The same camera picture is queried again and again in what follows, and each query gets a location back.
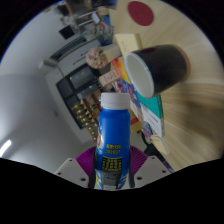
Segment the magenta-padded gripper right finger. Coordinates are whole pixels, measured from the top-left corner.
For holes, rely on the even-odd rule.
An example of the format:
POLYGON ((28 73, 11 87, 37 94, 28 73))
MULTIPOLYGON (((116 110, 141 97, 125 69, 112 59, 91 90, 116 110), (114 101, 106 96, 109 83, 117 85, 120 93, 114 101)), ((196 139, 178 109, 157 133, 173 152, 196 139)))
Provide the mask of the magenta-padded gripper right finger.
POLYGON ((147 156, 138 148, 130 147, 130 188, 143 187, 170 174, 171 171, 156 156, 147 156))

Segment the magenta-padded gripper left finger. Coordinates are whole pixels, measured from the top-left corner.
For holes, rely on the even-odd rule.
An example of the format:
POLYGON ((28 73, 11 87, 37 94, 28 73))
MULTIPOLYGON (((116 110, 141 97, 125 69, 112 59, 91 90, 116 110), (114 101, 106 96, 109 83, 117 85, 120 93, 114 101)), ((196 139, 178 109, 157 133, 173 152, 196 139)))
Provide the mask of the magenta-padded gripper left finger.
POLYGON ((94 154, 96 147, 91 147, 76 159, 68 158, 56 171, 55 175, 83 188, 95 187, 94 154))

